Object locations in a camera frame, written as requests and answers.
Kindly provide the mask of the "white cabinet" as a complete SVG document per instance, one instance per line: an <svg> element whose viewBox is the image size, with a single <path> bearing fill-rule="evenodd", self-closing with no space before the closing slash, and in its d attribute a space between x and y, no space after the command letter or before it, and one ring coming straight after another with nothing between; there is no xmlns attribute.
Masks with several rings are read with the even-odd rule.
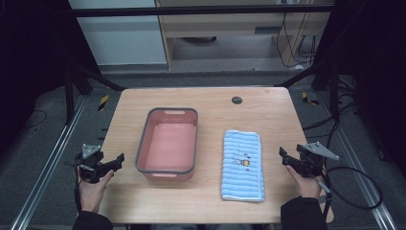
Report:
<svg viewBox="0 0 406 230"><path fill-rule="evenodd" d="M154 0L68 0L73 10L155 7ZM166 64L157 16L80 17L99 66Z"/></svg>

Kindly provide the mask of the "person's right hand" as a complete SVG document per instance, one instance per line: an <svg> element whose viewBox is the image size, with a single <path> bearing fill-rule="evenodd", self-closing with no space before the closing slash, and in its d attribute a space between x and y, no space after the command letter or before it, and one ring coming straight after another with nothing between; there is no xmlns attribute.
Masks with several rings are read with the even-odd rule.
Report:
<svg viewBox="0 0 406 230"><path fill-rule="evenodd" d="M300 196L312 198L318 198L320 196L322 187L319 185L319 183L323 181L321 176L304 178L291 166L286 166L285 168L294 179Z"/></svg>

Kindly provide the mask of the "aluminium floor rail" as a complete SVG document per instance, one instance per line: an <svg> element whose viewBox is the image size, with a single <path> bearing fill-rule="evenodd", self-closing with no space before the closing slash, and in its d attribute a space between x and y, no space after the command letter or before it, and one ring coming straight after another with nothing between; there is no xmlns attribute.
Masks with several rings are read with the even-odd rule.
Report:
<svg viewBox="0 0 406 230"><path fill-rule="evenodd" d="M398 230L389 210L383 201L383 192L376 181L367 174L359 158L355 155L354 148L345 131L340 127L339 121L335 121L329 111L328 97L324 93L317 93L321 107L325 111L328 121L332 125L328 133L327 147L330 149L331 141L336 140L340 148L341 159L347 162L347 166L337 166L330 169L333 171L350 171L357 186L366 201L365 206L351 204L351 207L365 212L370 212L380 230Z"/></svg>
<svg viewBox="0 0 406 230"><path fill-rule="evenodd" d="M56 165L59 162L59 159L64 152L68 141L78 123L79 117L82 113L83 107L87 101L87 96L79 96L77 104L74 107L74 114L72 115L71 120L64 126L61 131L51 153L48 157L44 167L42 168L41 173L39 174L34 186L26 199L21 210L15 217L14 221L11 224L10 230L26 230L34 211L37 208L37 205L49 184L49 181L55 171Z"/></svg>

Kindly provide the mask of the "pink basin with grey rim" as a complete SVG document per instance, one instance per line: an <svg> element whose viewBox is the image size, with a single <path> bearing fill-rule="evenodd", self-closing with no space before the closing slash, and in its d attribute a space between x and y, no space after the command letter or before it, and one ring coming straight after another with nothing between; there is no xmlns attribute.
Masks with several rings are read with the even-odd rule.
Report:
<svg viewBox="0 0 406 230"><path fill-rule="evenodd" d="M152 108L139 143L136 169L148 180L190 180L195 166L197 131L195 109Z"/></svg>

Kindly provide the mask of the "black metal frame bar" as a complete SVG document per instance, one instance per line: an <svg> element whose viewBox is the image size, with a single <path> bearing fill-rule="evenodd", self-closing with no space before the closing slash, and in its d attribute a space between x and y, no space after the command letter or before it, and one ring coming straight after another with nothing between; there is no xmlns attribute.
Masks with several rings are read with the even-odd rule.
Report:
<svg viewBox="0 0 406 230"><path fill-rule="evenodd" d="M287 13L287 12L332 12L335 5L252 5L252 6L193 6L161 8L121 8L121 9L79 9L65 14L75 17L104 16L150 16L150 15L195 15L195 14L235 14L235 13Z"/></svg>

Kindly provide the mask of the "person's left hand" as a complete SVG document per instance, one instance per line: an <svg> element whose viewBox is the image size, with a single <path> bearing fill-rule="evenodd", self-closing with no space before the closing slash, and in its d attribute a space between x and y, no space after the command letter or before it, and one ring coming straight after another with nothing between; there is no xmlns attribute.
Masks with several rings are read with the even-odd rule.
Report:
<svg viewBox="0 0 406 230"><path fill-rule="evenodd" d="M98 213L104 191L108 182L114 176L114 171L109 171L98 183L87 183L83 180L79 183L79 200L82 211Z"/></svg>

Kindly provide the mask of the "blue striped towel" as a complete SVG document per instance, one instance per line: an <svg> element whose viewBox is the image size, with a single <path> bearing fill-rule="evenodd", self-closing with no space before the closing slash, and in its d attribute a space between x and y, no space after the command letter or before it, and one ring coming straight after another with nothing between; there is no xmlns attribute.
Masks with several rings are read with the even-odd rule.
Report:
<svg viewBox="0 0 406 230"><path fill-rule="evenodd" d="M262 147L256 132L227 130L223 137L221 197L225 200L263 202Z"/></svg>

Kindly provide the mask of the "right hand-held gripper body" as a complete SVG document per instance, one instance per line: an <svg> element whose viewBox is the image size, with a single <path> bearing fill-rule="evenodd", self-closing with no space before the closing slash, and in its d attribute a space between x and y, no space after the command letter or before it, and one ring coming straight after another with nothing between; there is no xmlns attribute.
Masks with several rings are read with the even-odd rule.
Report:
<svg viewBox="0 0 406 230"><path fill-rule="evenodd" d="M299 166L295 171L304 178L319 176L323 173L324 161L332 159L338 161L340 157L326 148L320 142L298 144L300 154Z"/></svg>

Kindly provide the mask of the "black metal frame strut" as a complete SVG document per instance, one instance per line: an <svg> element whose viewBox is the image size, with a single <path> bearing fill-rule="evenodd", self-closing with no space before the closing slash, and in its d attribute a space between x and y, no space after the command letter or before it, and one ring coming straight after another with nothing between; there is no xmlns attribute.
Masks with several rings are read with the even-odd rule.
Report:
<svg viewBox="0 0 406 230"><path fill-rule="evenodd" d="M75 115L75 102L73 86L77 88L81 95L90 95L93 88L88 79L95 80L115 91L123 91L124 87L104 78L101 74L85 68L81 65L70 64L64 73L64 88L66 100L66 122L68 125Z"/></svg>
<svg viewBox="0 0 406 230"><path fill-rule="evenodd" d="M311 67L303 70L293 78L286 80L282 83L276 84L276 87L290 87L294 83L301 81L302 79L314 75L311 87L315 90L323 89L327 83L329 83L329 111L335 121L339 120L339 108L338 108L338 71L334 62L331 64L322 63L321 61L313 64Z"/></svg>

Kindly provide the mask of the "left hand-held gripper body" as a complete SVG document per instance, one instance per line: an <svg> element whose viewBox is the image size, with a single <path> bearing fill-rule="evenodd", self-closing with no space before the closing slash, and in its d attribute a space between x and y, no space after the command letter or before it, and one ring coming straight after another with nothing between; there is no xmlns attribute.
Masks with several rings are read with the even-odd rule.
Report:
<svg viewBox="0 0 406 230"><path fill-rule="evenodd" d="M78 183L98 183L102 178L102 159L101 146L83 144L74 160Z"/></svg>

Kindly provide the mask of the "light wooden desk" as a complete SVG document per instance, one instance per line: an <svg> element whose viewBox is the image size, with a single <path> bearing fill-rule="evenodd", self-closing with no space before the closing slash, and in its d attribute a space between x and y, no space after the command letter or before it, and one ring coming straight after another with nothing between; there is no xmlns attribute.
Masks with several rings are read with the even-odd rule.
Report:
<svg viewBox="0 0 406 230"><path fill-rule="evenodd" d="M335 0L154 0L158 7L322 5ZM327 12L237 13L163 15L159 18L163 37L206 37L219 35L272 35L282 63L299 60L302 38L319 37L327 25Z"/></svg>

